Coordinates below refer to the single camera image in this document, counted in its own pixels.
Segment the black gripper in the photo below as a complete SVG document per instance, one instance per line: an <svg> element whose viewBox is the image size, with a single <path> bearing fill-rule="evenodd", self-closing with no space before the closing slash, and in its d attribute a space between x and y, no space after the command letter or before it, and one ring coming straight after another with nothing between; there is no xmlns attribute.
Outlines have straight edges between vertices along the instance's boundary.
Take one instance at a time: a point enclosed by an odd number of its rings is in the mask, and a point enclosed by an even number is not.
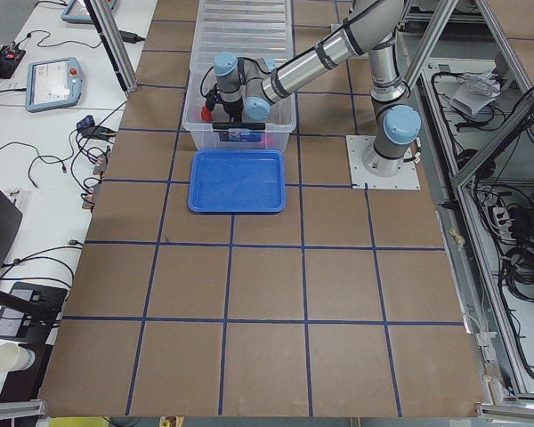
<svg viewBox="0 0 534 427"><path fill-rule="evenodd" d="M203 121L207 123L213 122L213 111L217 104L220 104L224 112L229 116L230 122L241 122L244 109L243 99L239 98L236 101L225 101L221 98L217 88L211 89L204 95L206 98L203 106Z"/></svg>

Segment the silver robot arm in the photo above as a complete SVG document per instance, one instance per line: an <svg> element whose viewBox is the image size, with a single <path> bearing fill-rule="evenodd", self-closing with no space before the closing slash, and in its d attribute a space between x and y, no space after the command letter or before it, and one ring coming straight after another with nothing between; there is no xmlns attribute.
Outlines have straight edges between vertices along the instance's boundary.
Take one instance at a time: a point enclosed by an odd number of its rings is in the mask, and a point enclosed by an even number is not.
<svg viewBox="0 0 534 427"><path fill-rule="evenodd" d="M202 119L210 122L215 106L221 105L232 123L245 117L263 122L279 101L351 57L367 54L377 135L363 152L362 163L375 176L395 176L422 125L418 113L402 99L409 85L397 69L395 27L403 8L402 1L354 1L336 30L280 66L233 52L218 53L209 69L215 82L203 95Z"/></svg>

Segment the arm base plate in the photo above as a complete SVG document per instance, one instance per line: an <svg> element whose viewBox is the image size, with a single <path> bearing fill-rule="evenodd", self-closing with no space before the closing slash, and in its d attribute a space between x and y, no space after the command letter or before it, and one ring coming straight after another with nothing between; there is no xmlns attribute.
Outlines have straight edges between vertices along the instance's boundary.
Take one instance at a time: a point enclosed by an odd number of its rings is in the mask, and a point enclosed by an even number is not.
<svg viewBox="0 0 534 427"><path fill-rule="evenodd" d="M373 135L347 135L346 146L354 189L421 190L410 146L404 157L388 160L375 152Z"/></svg>

